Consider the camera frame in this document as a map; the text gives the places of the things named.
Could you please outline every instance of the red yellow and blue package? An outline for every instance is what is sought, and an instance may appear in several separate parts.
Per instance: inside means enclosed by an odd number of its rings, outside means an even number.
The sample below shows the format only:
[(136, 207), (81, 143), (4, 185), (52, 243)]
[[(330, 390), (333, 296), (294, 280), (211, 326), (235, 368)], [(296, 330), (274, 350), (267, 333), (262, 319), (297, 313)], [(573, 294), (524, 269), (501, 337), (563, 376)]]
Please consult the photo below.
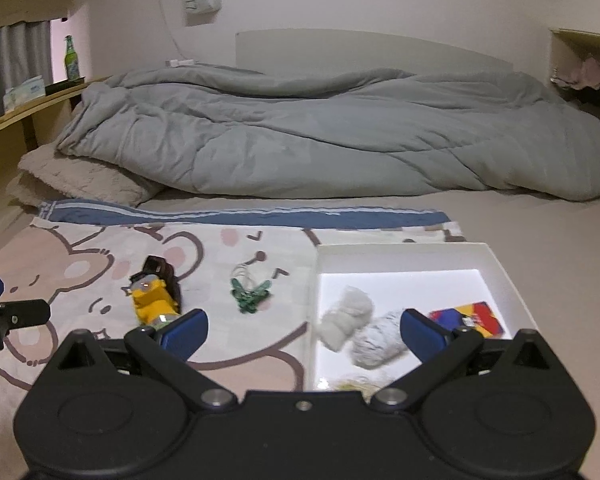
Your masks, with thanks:
[(497, 337), (504, 332), (486, 301), (470, 303), (456, 308), (435, 310), (429, 314), (429, 319), (447, 330), (453, 330), (463, 325), (470, 326), (484, 337)]

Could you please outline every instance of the gray curtain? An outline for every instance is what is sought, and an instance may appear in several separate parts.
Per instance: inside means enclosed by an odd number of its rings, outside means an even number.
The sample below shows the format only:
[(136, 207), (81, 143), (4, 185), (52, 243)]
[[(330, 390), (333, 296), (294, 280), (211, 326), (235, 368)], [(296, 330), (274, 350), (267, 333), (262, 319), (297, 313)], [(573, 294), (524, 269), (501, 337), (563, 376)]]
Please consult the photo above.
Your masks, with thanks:
[(38, 75), (45, 85), (53, 82), (50, 22), (0, 27), (0, 116), (5, 90)]

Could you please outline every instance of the green glass bottle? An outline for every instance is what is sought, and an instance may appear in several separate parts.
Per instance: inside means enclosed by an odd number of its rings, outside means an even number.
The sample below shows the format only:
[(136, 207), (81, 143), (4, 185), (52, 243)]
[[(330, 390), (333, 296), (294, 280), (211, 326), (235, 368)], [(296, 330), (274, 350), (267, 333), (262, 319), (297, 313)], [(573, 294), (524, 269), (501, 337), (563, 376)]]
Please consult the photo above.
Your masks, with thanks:
[(80, 79), (80, 67), (78, 67), (78, 54), (74, 48), (74, 38), (67, 36), (66, 55), (64, 56), (64, 67), (66, 68), (66, 78), (69, 81)]

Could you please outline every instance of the cartoon print blanket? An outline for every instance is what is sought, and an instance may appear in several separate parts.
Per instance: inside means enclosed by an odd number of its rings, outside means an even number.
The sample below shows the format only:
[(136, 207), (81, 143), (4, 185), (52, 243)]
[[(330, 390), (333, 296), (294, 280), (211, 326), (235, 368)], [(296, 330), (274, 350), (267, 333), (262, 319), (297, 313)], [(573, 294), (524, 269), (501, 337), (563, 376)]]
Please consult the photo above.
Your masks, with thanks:
[[(300, 390), (308, 362), (316, 251), (319, 244), (464, 240), (454, 222), (390, 230), (340, 231), (208, 224), (93, 226), (35, 219), (0, 251), (3, 301), (43, 298), (46, 326), (11, 332), (0, 352), (0, 480), (26, 465), (15, 443), (13, 415), (58, 342), (76, 328), (121, 338), (137, 325), (128, 277), (149, 254), (176, 269), (183, 311), (209, 316), (207, 342), (189, 365), (241, 396), (248, 389)], [(272, 296), (257, 314), (240, 314), (230, 275), (246, 264)]]

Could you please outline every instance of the white plush toy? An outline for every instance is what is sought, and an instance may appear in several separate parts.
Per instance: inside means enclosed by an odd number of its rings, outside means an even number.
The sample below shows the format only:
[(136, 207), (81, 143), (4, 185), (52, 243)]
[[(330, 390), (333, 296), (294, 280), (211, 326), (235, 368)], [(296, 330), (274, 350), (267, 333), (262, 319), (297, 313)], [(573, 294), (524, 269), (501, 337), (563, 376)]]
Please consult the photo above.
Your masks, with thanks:
[(334, 308), (322, 316), (318, 336), (329, 350), (339, 352), (356, 330), (371, 321), (373, 312), (371, 298), (359, 288), (348, 286)]
[(377, 368), (408, 350), (400, 336), (401, 310), (378, 317), (352, 339), (351, 360), (362, 368)]

